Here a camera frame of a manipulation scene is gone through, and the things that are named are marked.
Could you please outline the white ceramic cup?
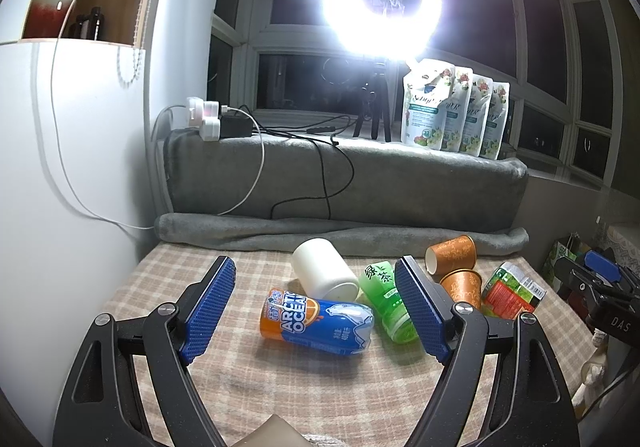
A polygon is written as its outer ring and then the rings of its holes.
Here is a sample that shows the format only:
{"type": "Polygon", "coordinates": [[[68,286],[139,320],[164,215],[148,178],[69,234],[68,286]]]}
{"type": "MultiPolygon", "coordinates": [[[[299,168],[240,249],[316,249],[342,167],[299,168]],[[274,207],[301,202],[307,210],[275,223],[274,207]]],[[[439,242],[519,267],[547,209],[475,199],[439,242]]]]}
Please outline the white ceramic cup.
{"type": "Polygon", "coordinates": [[[359,293],[357,276],[332,242],[309,239],[292,253],[294,274],[308,297],[338,302],[354,302],[359,293]]]}

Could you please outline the orange paper cup front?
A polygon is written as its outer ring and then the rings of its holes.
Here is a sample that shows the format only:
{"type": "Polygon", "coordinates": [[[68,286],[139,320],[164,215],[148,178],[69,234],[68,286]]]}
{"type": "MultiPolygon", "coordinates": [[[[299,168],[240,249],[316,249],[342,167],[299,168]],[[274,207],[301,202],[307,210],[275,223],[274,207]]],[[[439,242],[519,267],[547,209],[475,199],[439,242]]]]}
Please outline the orange paper cup front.
{"type": "Polygon", "coordinates": [[[480,309],[482,283],[482,276],[469,268],[456,269],[439,280],[439,285],[445,289],[454,303],[469,303],[476,309],[480,309]]]}

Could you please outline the orange paper cup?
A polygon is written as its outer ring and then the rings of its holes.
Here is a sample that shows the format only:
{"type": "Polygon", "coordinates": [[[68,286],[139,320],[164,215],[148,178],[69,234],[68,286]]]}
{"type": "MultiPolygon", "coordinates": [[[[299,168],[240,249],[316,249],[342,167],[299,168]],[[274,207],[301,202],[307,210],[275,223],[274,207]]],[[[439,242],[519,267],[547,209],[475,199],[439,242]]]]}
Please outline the orange paper cup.
{"type": "Polygon", "coordinates": [[[480,309],[482,283],[482,276],[469,268],[456,269],[439,280],[439,285],[445,289],[454,303],[469,303],[476,309],[480,309]]]}
{"type": "Polygon", "coordinates": [[[468,235],[431,245],[425,251],[425,266],[432,276],[444,276],[460,268],[473,268],[477,259],[475,242],[468,235]]]}

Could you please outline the orange paper cup rear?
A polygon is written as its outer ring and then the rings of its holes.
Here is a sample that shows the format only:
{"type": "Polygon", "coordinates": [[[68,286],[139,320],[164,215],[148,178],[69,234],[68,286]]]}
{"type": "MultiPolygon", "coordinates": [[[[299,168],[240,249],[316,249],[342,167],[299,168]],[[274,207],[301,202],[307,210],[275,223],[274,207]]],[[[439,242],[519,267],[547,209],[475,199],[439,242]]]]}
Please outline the orange paper cup rear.
{"type": "Polygon", "coordinates": [[[460,268],[473,268],[477,259],[475,242],[468,235],[431,245],[425,251],[425,266],[432,276],[444,276],[460,268]]]}

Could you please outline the green box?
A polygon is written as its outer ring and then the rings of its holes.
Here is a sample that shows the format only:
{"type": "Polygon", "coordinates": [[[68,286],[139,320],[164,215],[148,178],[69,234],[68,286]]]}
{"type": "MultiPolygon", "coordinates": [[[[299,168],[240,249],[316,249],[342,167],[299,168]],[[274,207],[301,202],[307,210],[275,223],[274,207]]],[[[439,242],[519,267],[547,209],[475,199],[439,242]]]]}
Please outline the green box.
{"type": "Polygon", "coordinates": [[[555,264],[559,259],[567,257],[572,261],[576,261],[579,256],[584,255],[591,249],[587,242],[583,241],[578,233],[570,233],[569,235],[555,240],[552,243],[551,249],[544,260],[544,266],[542,267],[542,278],[544,281],[551,285],[554,291],[560,288],[561,282],[555,275],[555,264]]]}

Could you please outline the red green drink carton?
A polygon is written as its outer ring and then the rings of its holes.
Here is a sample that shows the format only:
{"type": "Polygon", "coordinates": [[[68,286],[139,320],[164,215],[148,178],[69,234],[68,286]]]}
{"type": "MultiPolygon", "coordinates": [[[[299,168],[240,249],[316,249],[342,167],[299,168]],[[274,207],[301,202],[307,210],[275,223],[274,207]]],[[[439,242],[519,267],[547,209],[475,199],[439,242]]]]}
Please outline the red green drink carton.
{"type": "Polygon", "coordinates": [[[515,319],[521,313],[533,313],[546,294],[520,267],[503,262],[483,289],[480,310],[490,317],[515,319]]]}

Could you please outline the checkered table cloth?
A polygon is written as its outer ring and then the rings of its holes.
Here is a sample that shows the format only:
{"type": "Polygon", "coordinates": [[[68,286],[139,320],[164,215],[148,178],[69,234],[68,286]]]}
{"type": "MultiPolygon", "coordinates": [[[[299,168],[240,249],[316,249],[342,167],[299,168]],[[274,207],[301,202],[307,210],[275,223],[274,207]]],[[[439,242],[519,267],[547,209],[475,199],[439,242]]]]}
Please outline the checkered table cloth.
{"type": "MultiPolygon", "coordinates": [[[[272,288],[300,291],[290,255],[214,251],[161,243],[115,291],[103,311],[116,319],[148,315],[177,301],[218,255],[236,265],[231,299],[206,353],[190,374],[228,445],[280,415],[303,435],[327,436],[349,446],[402,446],[433,393],[442,365],[419,340],[398,345],[376,324],[369,349],[340,356],[265,340],[262,304],[272,288]]],[[[592,332],[552,289],[535,309],[573,395],[592,355],[592,332]]]]}

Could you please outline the white cabinet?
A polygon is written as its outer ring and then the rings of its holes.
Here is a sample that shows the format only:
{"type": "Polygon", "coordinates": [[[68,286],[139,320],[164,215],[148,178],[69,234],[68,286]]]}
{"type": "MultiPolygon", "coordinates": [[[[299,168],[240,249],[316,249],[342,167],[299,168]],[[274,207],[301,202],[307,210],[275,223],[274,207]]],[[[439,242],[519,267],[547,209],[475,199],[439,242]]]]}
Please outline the white cabinet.
{"type": "Polygon", "coordinates": [[[88,323],[152,241],[142,51],[22,40],[1,3],[1,387],[49,445],[88,323]]]}

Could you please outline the blue orange drink can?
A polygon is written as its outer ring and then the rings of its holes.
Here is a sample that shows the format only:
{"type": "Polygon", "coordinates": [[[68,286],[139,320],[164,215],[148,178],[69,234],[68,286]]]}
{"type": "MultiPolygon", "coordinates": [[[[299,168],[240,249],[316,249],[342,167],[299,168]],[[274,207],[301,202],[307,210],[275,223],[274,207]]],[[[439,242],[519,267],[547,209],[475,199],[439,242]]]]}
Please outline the blue orange drink can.
{"type": "Polygon", "coordinates": [[[354,302],[311,299],[303,294],[272,289],[260,315],[260,334],[269,340],[352,356],[370,344],[374,314],[354,302]]]}

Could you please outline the grey blanket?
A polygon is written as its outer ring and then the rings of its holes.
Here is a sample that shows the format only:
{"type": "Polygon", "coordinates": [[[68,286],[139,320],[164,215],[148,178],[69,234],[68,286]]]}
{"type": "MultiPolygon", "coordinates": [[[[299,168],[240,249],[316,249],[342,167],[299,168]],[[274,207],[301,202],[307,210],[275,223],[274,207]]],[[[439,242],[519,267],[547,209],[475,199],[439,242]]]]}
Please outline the grey blanket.
{"type": "Polygon", "coordinates": [[[515,216],[528,181],[516,159],[491,161],[399,143],[314,144],[253,136],[164,145],[170,210],[161,241],[227,251],[290,252],[324,238],[347,256],[422,255],[468,235],[481,255],[528,244],[515,216]]]}

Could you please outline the black tripod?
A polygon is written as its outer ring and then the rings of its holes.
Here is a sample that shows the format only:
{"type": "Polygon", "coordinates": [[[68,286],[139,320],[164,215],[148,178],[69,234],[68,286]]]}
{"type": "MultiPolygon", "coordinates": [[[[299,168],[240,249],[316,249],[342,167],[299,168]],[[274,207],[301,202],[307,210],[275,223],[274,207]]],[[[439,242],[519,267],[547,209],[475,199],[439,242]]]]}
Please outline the black tripod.
{"type": "Polygon", "coordinates": [[[392,141],[392,122],[390,122],[390,97],[386,81],[386,63],[381,59],[373,59],[367,70],[368,78],[361,89],[361,108],[355,123],[353,137],[359,137],[364,121],[371,121],[370,138],[378,139],[380,122],[383,122],[384,141],[392,141]]]}

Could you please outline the black power brick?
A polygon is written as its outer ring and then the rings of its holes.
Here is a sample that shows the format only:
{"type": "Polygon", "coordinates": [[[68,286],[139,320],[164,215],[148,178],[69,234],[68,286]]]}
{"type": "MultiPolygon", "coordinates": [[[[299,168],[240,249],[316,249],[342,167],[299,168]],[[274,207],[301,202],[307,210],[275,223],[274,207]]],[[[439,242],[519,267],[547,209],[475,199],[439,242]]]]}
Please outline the black power brick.
{"type": "Polygon", "coordinates": [[[220,117],[220,139],[251,137],[254,124],[246,115],[227,114],[220,117]]]}

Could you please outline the dark bottle on shelf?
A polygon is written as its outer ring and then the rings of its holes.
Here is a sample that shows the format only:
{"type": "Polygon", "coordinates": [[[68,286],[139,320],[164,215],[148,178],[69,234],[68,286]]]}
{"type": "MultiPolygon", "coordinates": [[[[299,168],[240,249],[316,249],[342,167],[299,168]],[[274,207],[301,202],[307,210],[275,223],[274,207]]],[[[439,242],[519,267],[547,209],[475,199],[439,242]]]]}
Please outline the dark bottle on shelf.
{"type": "Polygon", "coordinates": [[[76,16],[75,21],[70,25],[67,37],[71,39],[97,41],[101,39],[103,25],[104,14],[98,6],[95,6],[89,14],[76,16]]]}

